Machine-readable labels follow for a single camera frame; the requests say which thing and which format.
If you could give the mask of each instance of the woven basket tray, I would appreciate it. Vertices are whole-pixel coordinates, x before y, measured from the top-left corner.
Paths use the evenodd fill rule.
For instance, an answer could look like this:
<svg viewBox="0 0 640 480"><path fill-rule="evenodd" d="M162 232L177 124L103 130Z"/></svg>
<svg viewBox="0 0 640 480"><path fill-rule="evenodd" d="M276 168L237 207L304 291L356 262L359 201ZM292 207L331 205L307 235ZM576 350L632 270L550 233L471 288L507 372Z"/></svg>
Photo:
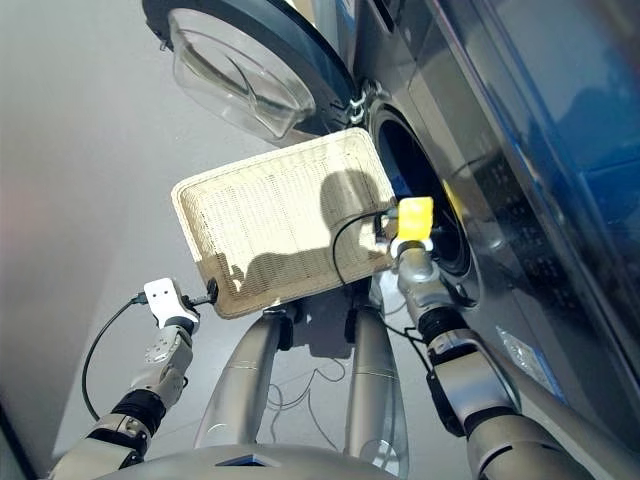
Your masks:
<svg viewBox="0 0 640 480"><path fill-rule="evenodd" d="M338 286L330 250L336 231L394 203L371 138L359 128L196 175L176 185L172 198L203 280L218 282L223 318ZM389 265L371 220L347 228L336 253L347 282Z"/></svg>

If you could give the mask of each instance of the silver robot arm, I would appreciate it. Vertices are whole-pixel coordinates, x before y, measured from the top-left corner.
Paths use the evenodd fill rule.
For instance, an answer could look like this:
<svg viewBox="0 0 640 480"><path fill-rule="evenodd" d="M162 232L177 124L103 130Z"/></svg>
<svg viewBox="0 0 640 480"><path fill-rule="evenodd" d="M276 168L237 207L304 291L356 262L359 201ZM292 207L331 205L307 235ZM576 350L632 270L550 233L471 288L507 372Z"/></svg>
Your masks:
<svg viewBox="0 0 640 480"><path fill-rule="evenodd" d="M480 337L452 306L437 265L419 242L398 248L398 287L427 345L431 395L445 428L466 436L474 479L593 477L535 421Z"/></svg>
<svg viewBox="0 0 640 480"><path fill-rule="evenodd" d="M60 459L50 479L88 480L142 462L162 418L180 398L199 315L185 306L169 278L147 283L144 292L158 332L142 368L129 392Z"/></svg>

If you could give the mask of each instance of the label sticker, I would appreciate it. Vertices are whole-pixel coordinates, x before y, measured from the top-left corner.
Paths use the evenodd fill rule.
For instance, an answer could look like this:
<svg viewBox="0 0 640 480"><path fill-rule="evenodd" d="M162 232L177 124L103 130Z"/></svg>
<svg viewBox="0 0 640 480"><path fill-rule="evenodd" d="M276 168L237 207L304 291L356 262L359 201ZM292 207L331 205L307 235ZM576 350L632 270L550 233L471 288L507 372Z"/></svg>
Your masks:
<svg viewBox="0 0 640 480"><path fill-rule="evenodd" d="M511 335L506 330L496 326L498 335L502 339L502 343L509 352L511 361L515 363L520 370L533 378L542 385L549 393L554 395L563 403L567 403L560 385L551 372L551 368L544 358L542 352L531 348L529 345Z"/></svg>

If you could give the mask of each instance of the door hinge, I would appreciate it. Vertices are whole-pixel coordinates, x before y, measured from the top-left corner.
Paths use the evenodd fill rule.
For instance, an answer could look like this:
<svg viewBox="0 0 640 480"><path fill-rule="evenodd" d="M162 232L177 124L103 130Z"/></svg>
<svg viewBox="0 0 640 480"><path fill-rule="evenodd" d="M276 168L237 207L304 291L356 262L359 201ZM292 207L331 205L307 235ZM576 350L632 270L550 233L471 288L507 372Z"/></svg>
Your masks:
<svg viewBox="0 0 640 480"><path fill-rule="evenodd" d="M380 82L367 80L360 90L360 98L349 100L350 126L360 125L364 122L367 110L374 98L380 97L384 90Z"/></svg>

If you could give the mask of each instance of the yellow sensor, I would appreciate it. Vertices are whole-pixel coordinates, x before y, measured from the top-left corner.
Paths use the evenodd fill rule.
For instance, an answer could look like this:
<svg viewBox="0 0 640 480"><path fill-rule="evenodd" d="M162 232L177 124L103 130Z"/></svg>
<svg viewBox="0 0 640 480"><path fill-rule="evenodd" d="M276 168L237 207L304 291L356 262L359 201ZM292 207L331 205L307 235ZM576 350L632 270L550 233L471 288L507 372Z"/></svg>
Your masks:
<svg viewBox="0 0 640 480"><path fill-rule="evenodd" d="M403 198L398 204L398 236L400 242L424 241L433 226L433 198Z"/></svg>

